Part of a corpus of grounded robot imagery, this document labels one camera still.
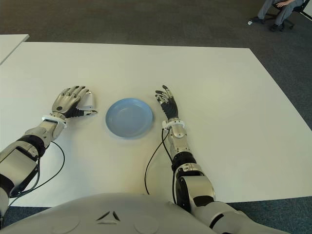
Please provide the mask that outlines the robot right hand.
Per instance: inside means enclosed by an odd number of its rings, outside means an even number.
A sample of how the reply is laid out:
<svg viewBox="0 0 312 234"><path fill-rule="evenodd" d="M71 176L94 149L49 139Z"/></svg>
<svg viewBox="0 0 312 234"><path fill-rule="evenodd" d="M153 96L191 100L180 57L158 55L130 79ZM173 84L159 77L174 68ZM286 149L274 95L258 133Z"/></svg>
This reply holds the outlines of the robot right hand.
<svg viewBox="0 0 312 234"><path fill-rule="evenodd" d="M168 120L178 117L178 107L171 90L162 85L163 91L156 90L156 99Z"/></svg>

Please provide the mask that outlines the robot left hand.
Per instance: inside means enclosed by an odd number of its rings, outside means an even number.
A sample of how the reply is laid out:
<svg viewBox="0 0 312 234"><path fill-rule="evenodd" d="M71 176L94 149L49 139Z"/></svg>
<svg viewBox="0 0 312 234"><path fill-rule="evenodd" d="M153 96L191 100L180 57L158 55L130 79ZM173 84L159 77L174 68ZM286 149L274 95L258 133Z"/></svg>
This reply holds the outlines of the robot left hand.
<svg viewBox="0 0 312 234"><path fill-rule="evenodd" d="M96 110L80 110L78 108L79 103L88 92L89 89L85 86L64 89L54 101L50 115L61 119L96 115L98 113Z"/></svg>

